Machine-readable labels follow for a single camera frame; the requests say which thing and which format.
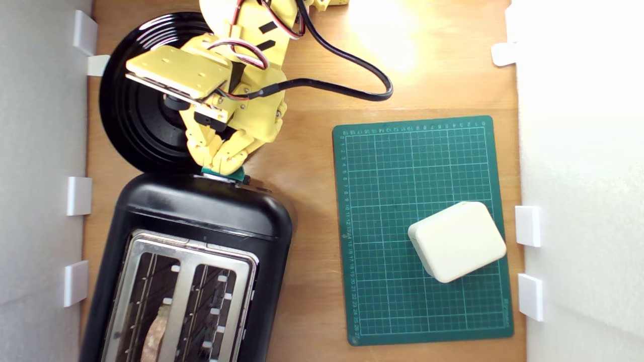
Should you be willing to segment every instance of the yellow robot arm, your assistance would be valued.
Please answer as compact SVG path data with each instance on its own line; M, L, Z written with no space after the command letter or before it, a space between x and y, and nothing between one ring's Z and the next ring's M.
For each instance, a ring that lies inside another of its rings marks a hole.
M315 31L308 8L318 11L348 0L200 0L212 33L193 37L181 49L164 45L127 61L128 78L165 93L186 126L194 161L222 175L243 165L253 151L273 142L286 113L284 89L313 86L367 100L385 100L393 88L375 66L334 48ZM313 79L286 82L282 64L290 40L308 28L336 55L376 74L382 94Z

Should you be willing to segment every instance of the cutting mat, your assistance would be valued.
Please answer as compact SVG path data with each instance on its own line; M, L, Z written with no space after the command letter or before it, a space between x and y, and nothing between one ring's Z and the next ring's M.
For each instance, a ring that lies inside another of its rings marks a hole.
M349 343L511 336L507 258L442 284L407 237L466 200L485 203L504 235L492 119L351 124L333 139Z

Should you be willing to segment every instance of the white plastic clip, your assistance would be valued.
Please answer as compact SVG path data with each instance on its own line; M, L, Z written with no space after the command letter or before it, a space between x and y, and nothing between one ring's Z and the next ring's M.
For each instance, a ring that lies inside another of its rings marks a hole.
M521 273L519 279L519 311L541 322L544 320L544 283L541 279Z

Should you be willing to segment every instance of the wooden table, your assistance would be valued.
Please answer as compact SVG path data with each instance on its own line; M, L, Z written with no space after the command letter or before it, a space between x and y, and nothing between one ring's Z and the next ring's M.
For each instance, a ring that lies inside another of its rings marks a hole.
M514 68L491 63L490 46L504 41L509 0L352 0L314 14L336 46L381 67L393 80L388 102L370 103L308 88L289 90L278 139L260 149L247 171L286 193L299 215L270 345L269 361L524 361L526 325L518 313L516 274L524 270L515 243L520 203ZM130 30L152 17L197 10L197 0L96 0L99 53L110 53ZM292 42L284 65L291 78L313 77L378 91L370 73L324 51L311 37ZM112 211L138 171L113 149L100 123L99 79L90 79L88 175L93 212L85 224L90 290ZM351 347L346 341L331 129L336 124L491 115L506 221L515 335L509 339ZM89 303L84 304L84 316Z

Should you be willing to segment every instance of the white plastic block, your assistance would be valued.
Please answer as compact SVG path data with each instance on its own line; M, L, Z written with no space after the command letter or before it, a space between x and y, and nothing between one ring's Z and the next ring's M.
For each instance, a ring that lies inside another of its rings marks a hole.
M506 66L516 63L518 46L515 43L497 43L492 46L492 62L495 66Z
M98 33L99 25L84 12L76 10L76 16L74 18L74 46L88 57L95 55Z
M67 216L91 213L91 178L69 177L67 183Z
M541 247L541 209L537 206L515 206L516 242Z
M102 77L105 67L108 65L109 55L93 55L87 58L87 75Z
M425 271L449 283L501 259L506 244L487 207L480 202L460 202L408 230Z
M65 267L65 288L63 307L72 305L87 298L90 283L90 263L87 260Z
M535 321L544 320L544 283L521 273L519 279L519 311Z

